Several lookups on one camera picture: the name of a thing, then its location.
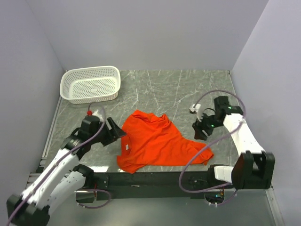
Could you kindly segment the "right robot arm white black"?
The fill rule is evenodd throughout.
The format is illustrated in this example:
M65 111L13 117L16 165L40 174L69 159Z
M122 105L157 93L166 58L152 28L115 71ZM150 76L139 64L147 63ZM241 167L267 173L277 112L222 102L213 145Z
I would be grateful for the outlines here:
M195 139L207 140L213 130L224 126L231 133L231 138L238 153L234 166L211 165L207 171L206 182L212 188L222 183L230 183L235 189L269 189L275 166L275 156L268 153L257 142L243 118L240 106L229 103L227 96L214 99L213 115L200 113L200 104L193 104L190 113L197 119L192 127Z

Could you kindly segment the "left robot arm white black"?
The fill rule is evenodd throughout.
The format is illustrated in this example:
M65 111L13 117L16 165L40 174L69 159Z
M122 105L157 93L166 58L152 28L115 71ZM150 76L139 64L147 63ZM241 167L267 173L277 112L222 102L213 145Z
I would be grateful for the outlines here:
M8 222L16 226L45 226L52 212L72 193L84 189L92 194L110 192L97 189L94 171L79 163L91 146L101 143L107 146L126 133L114 120L99 115L86 116L81 126L64 140L55 158L40 176L20 195L7 200Z

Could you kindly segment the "orange t-shirt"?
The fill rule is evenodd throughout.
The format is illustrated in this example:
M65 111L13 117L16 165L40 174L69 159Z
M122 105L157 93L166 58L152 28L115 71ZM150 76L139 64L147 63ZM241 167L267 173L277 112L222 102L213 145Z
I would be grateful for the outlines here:
M121 154L117 165L134 174L145 166L184 166L207 164L214 157L204 143L186 139L166 114L134 111L125 120L122 130Z

